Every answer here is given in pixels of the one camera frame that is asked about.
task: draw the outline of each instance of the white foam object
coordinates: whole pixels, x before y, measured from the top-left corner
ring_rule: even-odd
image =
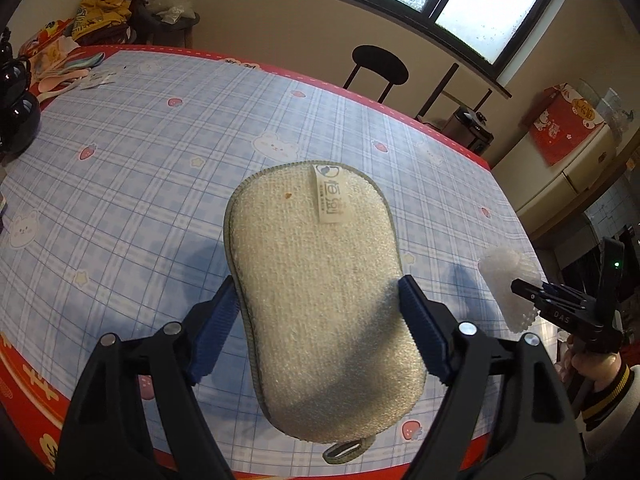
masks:
[[[529,328],[538,310],[530,301],[512,293],[511,282],[520,278],[531,285],[542,286],[542,277],[532,259],[508,247],[494,247],[478,262],[478,270],[498,303],[508,329],[517,334]]]

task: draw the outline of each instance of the black chair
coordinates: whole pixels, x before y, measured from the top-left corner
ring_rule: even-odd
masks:
[[[357,46],[353,49],[351,57],[353,57],[353,62],[356,64],[356,67],[342,88],[349,87],[361,66],[368,68],[389,81],[385,91],[382,92],[380,99],[378,99],[379,103],[385,100],[386,95],[393,85],[403,85],[409,79],[409,71],[406,69],[404,63],[384,48],[374,45]]]
[[[154,44],[154,36],[182,30],[184,33],[184,47],[193,48],[193,26],[200,21],[200,15],[195,12],[195,18],[180,17],[177,22],[165,23],[159,16],[152,14],[143,2],[138,2],[134,8],[131,23],[138,35],[137,43]]]

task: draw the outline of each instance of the orange package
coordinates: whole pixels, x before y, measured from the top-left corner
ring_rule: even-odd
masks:
[[[31,36],[20,47],[18,54],[20,56],[33,57],[37,53],[43,51],[49,44],[53,43],[57,38],[65,31],[66,26],[74,19],[70,18],[63,22],[62,20],[56,20],[55,22],[47,23],[44,28],[41,28],[36,34]]]
[[[604,124],[599,113],[572,86],[563,83],[554,88],[559,91],[558,95],[529,128],[550,166],[565,158]]]

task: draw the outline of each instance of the black kettle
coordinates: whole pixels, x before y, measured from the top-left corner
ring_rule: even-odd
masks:
[[[40,125],[40,105],[29,92],[29,60],[14,59],[10,36],[8,28],[0,36],[0,155],[27,148]]]

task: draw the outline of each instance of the striped cuff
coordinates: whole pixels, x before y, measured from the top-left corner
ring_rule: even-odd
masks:
[[[590,393],[584,401],[582,408],[582,420],[587,426],[587,431],[594,430],[607,418],[629,391],[634,380],[634,373],[629,370],[625,362],[613,382],[604,390]]]

